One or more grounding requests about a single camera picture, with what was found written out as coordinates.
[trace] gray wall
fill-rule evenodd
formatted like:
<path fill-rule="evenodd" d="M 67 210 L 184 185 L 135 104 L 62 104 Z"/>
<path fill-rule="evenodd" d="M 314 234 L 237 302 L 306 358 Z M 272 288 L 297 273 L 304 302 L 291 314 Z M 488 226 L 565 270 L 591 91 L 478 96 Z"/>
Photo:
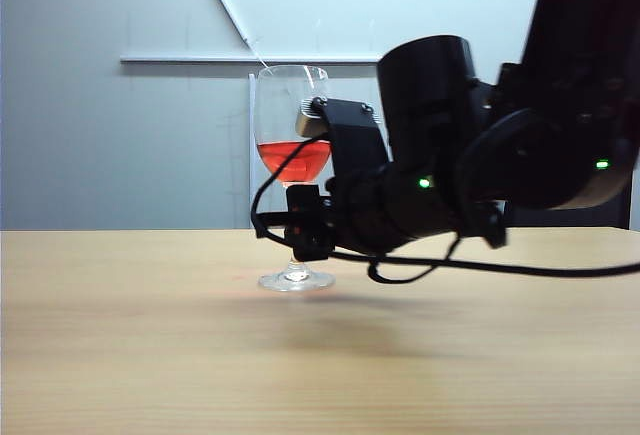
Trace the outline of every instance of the gray wall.
<path fill-rule="evenodd" d="M 535 0 L 232 1 L 263 54 L 382 54 L 449 32 L 492 81 L 519 58 Z M 218 0 L 2 0 L 2 18 L 5 229 L 247 226 L 246 77 L 259 67 L 119 62 L 246 55 Z M 327 69 L 335 96 L 379 108 L 371 68 Z"/>

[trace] red liquid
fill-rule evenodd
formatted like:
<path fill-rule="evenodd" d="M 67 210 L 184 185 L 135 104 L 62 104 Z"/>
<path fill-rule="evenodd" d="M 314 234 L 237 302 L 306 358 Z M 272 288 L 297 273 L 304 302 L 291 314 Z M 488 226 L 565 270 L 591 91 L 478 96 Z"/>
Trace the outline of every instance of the red liquid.
<path fill-rule="evenodd" d="M 275 172 L 284 159 L 293 152 L 301 142 L 269 142 L 259 143 L 258 153 L 262 161 L 271 171 Z M 319 140 L 307 145 L 296 157 L 289 162 L 278 180 L 285 183 L 310 182 L 318 176 L 331 153 L 331 145 L 325 140 Z"/>

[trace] wooden table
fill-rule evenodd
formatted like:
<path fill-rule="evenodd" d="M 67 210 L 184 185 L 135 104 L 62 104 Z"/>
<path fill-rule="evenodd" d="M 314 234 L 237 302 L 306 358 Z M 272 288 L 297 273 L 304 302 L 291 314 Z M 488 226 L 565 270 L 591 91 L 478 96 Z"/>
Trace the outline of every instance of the wooden table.
<path fill-rule="evenodd" d="M 287 257 L 247 230 L 4 233 L 2 433 L 640 433 L 640 274 L 382 286 L 332 261 L 328 290 L 258 288 Z M 640 233 L 519 229 L 456 257 L 631 262 Z"/>

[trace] black cylinder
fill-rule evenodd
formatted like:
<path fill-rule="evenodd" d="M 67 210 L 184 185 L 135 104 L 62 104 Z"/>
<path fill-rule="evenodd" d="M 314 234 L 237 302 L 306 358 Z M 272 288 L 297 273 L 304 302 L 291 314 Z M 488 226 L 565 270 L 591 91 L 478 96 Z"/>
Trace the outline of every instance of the black cylinder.
<path fill-rule="evenodd" d="M 428 166 L 438 147 L 465 138 L 468 92 L 477 82 L 469 43 L 453 35 L 401 45 L 378 62 L 378 83 L 399 170 Z"/>

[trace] black cable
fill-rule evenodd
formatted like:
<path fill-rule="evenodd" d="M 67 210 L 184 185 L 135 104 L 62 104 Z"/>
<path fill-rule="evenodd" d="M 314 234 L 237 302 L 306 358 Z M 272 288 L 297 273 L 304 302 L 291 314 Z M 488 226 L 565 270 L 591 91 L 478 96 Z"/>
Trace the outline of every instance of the black cable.
<path fill-rule="evenodd" d="M 453 252 L 455 252 L 456 248 L 458 248 L 458 245 L 460 245 L 461 241 L 462 241 L 462 238 L 460 237 L 460 235 L 456 235 L 456 239 L 451 243 L 451 245 L 449 245 L 449 249 L 447 250 L 447 254 L 445 255 L 443 261 L 449 260 L 451 258 L 451 256 L 453 255 Z M 422 277 L 429 275 L 431 272 L 433 272 L 435 269 L 439 267 L 439 265 L 432 265 L 431 267 L 427 268 L 424 272 L 421 272 L 418 275 L 415 275 L 413 277 L 403 278 L 403 279 L 393 279 L 393 278 L 383 277 L 382 275 L 380 275 L 380 273 L 378 272 L 379 263 L 380 262 L 369 262 L 367 275 L 374 282 L 383 283 L 385 285 L 402 285 L 405 283 L 415 282 L 416 280 L 419 280 Z"/>
<path fill-rule="evenodd" d="M 318 140 L 326 140 L 326 134 L 318 135 L 316 137 L 309 138 L 298 145 L 295 150 L 289 154 L 287 158 L 282 162 L 282 164 L 278 167 L 278 169 L 271 174 L 271 176 L 258 188 L 256 191 L 256 195 L 253 199 L 253 203 L 251 204 L 251 222 L 256 230 L 256 234 L 259 238 L 265 237 L 269 240 L 272 240 L 280 245 L 284 245 L 290 248 L 294 248 L 294 244 L 288 242 L 284 238 L 276 235 L 269 231 L 267 227 L 262 223 L 260 217 L 258 216 L 257 210 L 258 205 L 260 203 L 260 199 L 264 194 L 265 190 L 269 188 L 269 186 L 278 178 L 278 176 L 282 173 L 282 171 L 286 168 L 286 166 L 293 160 L 300 151 L 307 145 L 317 142 Z M 523 266 L 523 265 L 503 265 L 496 263 L 484 263 L 484 262 L 473 262 L 466 260 L 450 260 L 449 257 L 453 254 L 453 251 L 458 246 L 460 240 L 456 238 L 454 243 L 451 244 L 448 250 L 447 257 L 444 259 L 436 259 L 436 258 L 413 258 L 413 257 L 389 257 L 389 256 L 369 256 L 369 255 L 356 255 L 353 253 L 347 252 L 337 252 L 332 251 L 329 253 L 329 257 L 336 258 L 338 260 L 346 260 L 349 262 L 366 262 L 369 264 L 375 264 L 377 267 L 380 263 L 388 263 L 392 265 L 429 265 L 430 268 L 421 274 L 399 281 L 391 281 L 391 282 L 381 282 L 381 283 L 409 283 L 410 281 L 417 280 L 418 278 L 422 278 L 423 276 L 431 273 L 437 267 L 449 267 L 449 268 L 460 268 L 466 270 L 479 270 L 486 272 L 497 272 L 497 273 L 512 273 L 512 274 L 520 274 L 520 275 L 532 275 L 537 277 L 556 277 L 556 278 L 599 278 L 599 277 L 613 277 L 618 275 L 625 275 L 633 272 L 640 272 L 640 263 L 632 263 L 629 265 L 618 265 L 614 267 L 602 267 L 602 268 L 542 268 L 542 267 L 531 267 L 531 266 Z"/>
<path fill-rule="evenodd" d="M 289 165 L 291 160 L 296 158 L 304 147 L 306 147 L 307 145 L 310 145 L 310 144 L 312 144 L 314 142 L 317 142 L 318 140 L 326 140 L 327 139 L 326 137 L 327 137 L 327 134 L 322 133 L 320 135 L 316 135 L 315 137 L 308 138 L 308 139 L 304 140 L 303 142 L 300 142 L 300 145 L 298 145 L 289 154 L 289 156 L 287 156 L 287 158 L 284 159 L 284 161 L 280 164 L 280 166 L 276 169 L 276 171 L 273 172 L 271 174 L 271 176 L 269 178 L 267 178 L 267 180 L 262 185 L 260 185 L 260 188 L 258 188 L 258 190 L 256 191 L 255 196 L 253 197 L 253 203 L 251 204 L 251 223 L 253 224 L 253 227 L 256 229 L 256 234 L 257 234 L 258 238 L 266 237 L 266 238 L 268 238 L 270 240 L 273 240 L 274 242 L 280 243 L 281 245 L 286 245 L 288 247 L 293 248 L 293 245 L 287 243 L 287 241 L 285 239 L 280 238 L 277 235 L 274 235 L 273 233 L 271 233 L 269 231 L 269 229 L 267 227 L 264 226 L 264 224 L 260 220 L 260 217 L 258 217 L 258 213 L 257 213 L 258 212 L 258 204 L 260 203 L 260 199 L 262 198 L 262 195 L 264 194 L 265 190 L 267 188 L 269 188 L 269 185 L 271 185 L 278 178 L 278 176 L 287 167 L 287 165 Z"/>

